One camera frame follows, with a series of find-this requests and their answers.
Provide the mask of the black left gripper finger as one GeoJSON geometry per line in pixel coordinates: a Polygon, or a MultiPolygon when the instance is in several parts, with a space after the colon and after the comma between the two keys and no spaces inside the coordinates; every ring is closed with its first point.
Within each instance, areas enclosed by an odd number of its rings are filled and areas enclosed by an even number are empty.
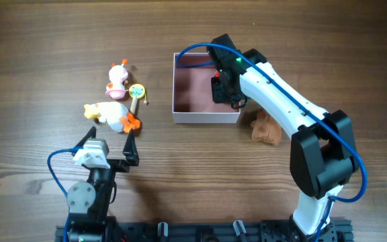
{"type": "Polygon", "coordinates": [[[74,148],[82,147],[89,138],[95,138],[96,132],[97,132],[96,127],[92,126],[87,132],[87,134],[74,146],[74,148]]]}
{"type": "Polygon", "coordinates": [[[136,148],[135,134],[133,130],[130,130],[128,133],[122,153],[130,166],[139,165],[139,155],[136,148]]]}

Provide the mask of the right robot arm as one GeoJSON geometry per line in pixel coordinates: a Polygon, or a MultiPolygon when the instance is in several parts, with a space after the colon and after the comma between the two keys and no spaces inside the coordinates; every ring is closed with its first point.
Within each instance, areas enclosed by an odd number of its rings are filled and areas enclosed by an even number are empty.
{"type": "Polygon", "coordinates": [[[218,102],[256,101],[291,139],[290,173],[300,189],[292,215],[294,232],[315,241],[325,231],[339,192],[351,176],[366,172],[356,151],[351,120],[341,110],[330,113],[287,84],[257,50],[241,52],[228,34],[206,47],[218,71],[213,92],[218,102]]]}

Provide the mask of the brown plush bear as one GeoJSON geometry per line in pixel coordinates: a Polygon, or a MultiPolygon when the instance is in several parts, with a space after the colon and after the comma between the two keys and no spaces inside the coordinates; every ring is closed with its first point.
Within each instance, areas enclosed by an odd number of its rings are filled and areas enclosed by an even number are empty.
{"type": "Polygon", "coordinates": [[[257,113],[256,120],[251,122],[251,138],[255,142],[279,145],[282,140],[282,128],[264,109],[257,113]]]}

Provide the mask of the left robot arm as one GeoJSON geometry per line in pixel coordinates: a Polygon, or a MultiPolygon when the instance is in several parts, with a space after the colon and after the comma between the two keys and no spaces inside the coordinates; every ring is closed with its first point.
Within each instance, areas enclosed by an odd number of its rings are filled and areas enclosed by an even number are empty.
{"type": "Polygon", "coordinates": [[[108,216],[108,209],[117,192],[117,173],[128,173],[139,165],[135,132],[128,132],[122,151],[123,159],[109,159],[106,141],[96,137],[96,127],[75,146],[73,160],[86,168],[89,176],[67,192],[69,221],[64,229],[63,241],[125,241],[116,218],[108,216]]]}

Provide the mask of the white yellow plush duck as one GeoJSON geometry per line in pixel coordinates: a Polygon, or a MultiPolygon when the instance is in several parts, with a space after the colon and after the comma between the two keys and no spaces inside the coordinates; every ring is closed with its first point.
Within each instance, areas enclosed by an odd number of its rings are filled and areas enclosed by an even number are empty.
{"type": "Polygon", "coordinates": [[[136,119],[128,108],[120,102],[98,102],[85,104],[84,116],[108,125],[114,132],[129,133],[141,127],[141,121],[136,119]]]}

